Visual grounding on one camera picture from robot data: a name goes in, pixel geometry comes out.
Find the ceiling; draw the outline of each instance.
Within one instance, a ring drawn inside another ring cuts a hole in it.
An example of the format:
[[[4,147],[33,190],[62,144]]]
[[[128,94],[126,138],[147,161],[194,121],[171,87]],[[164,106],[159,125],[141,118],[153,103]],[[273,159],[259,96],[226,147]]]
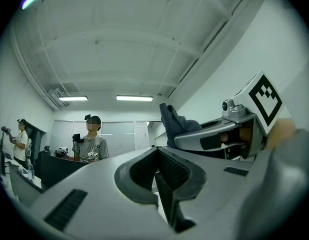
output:
[[[240,1],[36,0],[13,26],[47,92],[167,97]]]

